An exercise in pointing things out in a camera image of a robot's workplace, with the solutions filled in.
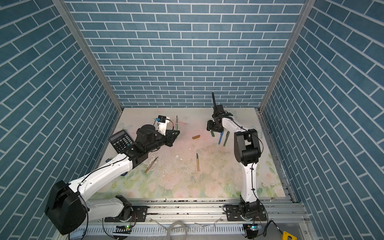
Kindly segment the blue pen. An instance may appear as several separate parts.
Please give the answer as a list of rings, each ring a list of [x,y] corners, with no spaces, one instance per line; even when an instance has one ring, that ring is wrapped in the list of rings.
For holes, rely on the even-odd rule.
[[[222,139],[223,139],[223,135],[224,135],[224,131],[220,133],[220,138],[219,138],[219,142],[218,142],[218,145],[221,144],[222,142]]]

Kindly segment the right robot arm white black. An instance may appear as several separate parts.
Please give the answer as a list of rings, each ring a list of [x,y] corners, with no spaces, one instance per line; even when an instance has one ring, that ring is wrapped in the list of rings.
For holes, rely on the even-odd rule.
[[[257,193],[256,172],[263,148],[255,129],[248,129],[230,116],[213,117],[208,121],[207,130],[222,133],[227,130],[234,134],[234,155],[242,166],[243,186],[239,209],[244,219],[268,220],[268,213]]]

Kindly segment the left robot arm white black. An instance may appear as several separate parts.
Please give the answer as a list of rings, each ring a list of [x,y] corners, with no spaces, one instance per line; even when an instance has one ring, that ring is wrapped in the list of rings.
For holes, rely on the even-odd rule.
[[[132,204],[117,195],[108,200],[90,201],[101,188],[144,162],[149,153],[162,146],[172,147],[180,134],[176,130],[158,132],[153,125],[143,125],[137,130],[136,140],[121,154],[69,183],[59,181],[51,189],[45,208],[46,216],[62,235],[75,231],[83,223],[104,218],[129,222],[134,218]]]

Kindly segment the tan pen left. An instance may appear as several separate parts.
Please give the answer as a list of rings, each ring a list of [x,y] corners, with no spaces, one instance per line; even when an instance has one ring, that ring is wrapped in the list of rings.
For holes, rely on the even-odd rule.
[[[148,167],[146,168],[145,170],[145,174],[148,173],[148,171],[151,169],[151,167],[154,165],[154,163],[158,160],[159,157],[156,157],[149,165]]]

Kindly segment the tan pen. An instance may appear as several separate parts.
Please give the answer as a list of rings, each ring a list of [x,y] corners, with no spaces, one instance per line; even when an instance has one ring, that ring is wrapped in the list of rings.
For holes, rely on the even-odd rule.
[[[197,162],[197,171],[200,171],[200,162],[199,162],[199,154],[196,153],[196,162]]]
[[[145,170],[145,174],[148,173],[148,171],[151,169],[151,167],[154,165],[154,163],[158,160],[159,157],[156,157],[149,165],[148,167],[146,168]]]

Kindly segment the tan pen middle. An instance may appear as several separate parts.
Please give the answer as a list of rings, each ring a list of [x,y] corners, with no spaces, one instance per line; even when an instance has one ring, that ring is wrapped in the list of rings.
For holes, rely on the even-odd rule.
[[[196,162],[197,162],[197,171],[200,171],[200,162],[199,162],[199,154],[196,153]]]

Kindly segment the black desk calculator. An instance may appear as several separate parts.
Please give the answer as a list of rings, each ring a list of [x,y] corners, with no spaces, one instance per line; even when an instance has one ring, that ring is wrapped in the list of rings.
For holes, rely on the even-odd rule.
[[[118,154],[122,154],[134,143],[125,130],[121,130],[109,137],[109,142]]]

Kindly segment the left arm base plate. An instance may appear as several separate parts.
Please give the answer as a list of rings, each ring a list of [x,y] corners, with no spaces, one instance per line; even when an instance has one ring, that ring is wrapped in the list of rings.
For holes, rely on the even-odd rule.
[[[117,217],[107,217],[104,221],[107,223],[124,223],[124,222],[145,222],[148,212],[148,206],[132,206],[124,207]]]

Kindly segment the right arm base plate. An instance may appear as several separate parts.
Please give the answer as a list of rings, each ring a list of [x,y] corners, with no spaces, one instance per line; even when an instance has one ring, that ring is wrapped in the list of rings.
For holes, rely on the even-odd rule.
[[[262,205],[223,205],[224,211],[228,222],[239,221],[266,221],[267,212]]]

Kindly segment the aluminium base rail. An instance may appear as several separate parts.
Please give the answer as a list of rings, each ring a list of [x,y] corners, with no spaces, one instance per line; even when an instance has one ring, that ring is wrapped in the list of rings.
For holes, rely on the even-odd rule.
[[[164,201],[135,201],[133,203],[123,203],[119,199],[94,200],[87,202],[88,213],[85,214],[83,226],[88,226],[90,221],[104,221],[107,217],[117,217],[124,207],[148,206],[145,222],[137,223],[158,223],[165,225],[175,221],[182,221],[184,224],[217,224],[223,223],[255,223],[266,225],[269,221],[275,223],[305,224],[310,222],[310,218],[301,203],[293,203],[288,200],[261,200],[267,213],[266,221],[239,221],[228,222],[223,205],[238,205],[235,200],[164,200]],[[136,222],[116,223],[137,224]]]

